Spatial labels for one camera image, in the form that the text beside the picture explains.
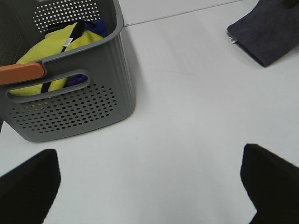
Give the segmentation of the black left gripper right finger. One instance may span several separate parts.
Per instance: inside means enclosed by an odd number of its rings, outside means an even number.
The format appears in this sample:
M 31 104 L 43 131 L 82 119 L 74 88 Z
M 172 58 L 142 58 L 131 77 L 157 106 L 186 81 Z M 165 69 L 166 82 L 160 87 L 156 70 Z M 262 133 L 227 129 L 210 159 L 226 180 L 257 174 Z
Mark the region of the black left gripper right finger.
M 299 222 L 299 168 L 258 144 L 246 144 L 240 170 L 256 214 L 252 224 Z

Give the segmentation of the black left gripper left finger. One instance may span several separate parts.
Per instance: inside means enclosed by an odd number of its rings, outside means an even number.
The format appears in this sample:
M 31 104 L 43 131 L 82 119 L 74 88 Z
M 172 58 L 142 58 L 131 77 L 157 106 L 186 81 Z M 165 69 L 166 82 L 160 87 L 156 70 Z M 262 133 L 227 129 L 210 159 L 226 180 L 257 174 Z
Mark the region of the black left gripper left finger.
M 45 149 L 0 178 L 0 222 L 42 224 L 56 198 L 61 175 L 57 152 Z

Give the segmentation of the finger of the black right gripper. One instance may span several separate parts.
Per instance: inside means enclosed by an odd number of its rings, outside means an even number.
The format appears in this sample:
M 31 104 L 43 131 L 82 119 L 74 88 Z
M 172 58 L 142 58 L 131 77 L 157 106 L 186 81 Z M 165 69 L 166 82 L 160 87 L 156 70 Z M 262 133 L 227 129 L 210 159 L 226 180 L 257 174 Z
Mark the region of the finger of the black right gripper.
M 299 3 L 299 0 L 283 0 L 283 5 L 287 9 L 295 7 Z

